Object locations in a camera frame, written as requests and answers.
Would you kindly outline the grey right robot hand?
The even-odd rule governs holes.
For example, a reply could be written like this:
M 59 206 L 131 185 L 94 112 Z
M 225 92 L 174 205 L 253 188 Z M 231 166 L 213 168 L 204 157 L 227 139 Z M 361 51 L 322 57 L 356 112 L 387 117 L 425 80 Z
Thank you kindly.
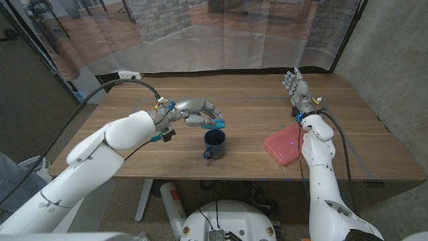
M 315 111 L 312 105 L 312 94 L 297 66 L 294 67 L 293 72 L 287 71 L 282 85 L 290 96 L 292 117 L 308 115 Z

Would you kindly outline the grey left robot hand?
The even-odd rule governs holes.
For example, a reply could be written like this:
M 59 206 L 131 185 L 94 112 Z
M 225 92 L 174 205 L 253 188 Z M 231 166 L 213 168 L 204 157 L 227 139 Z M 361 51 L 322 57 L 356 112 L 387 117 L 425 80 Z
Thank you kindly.
M 153 119 L 156 131 L 164 131 L 170 125 L 183 120 L 187 126 L 204 129 L 224 129 L 225 121 L 221 111 L 212 103 L 202 98 L 191 98 L 179 102 L 163 101 L 148 111 Z

